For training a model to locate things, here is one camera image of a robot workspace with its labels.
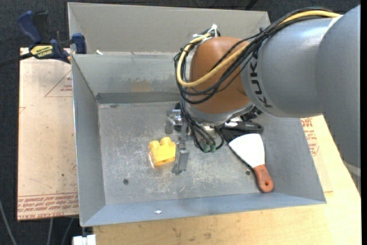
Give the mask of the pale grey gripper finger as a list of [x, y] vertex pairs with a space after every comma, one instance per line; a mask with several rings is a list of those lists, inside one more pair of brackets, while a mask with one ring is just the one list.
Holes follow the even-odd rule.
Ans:
[[176, 176], [179, 176], [180, 174], [185, 172], [187, 170], [188, 159], [189, 150], [186, 148], [185, 144], [180, 143], [175, 148], [175, 160], [174, 166], [172, 168], [172, 173]]
[[175, 127], [180, 127], [182, 125], [181, 110], [174, 109], [167, 111], [167, 118], [165, 122], [165, 133], [172, 134]]

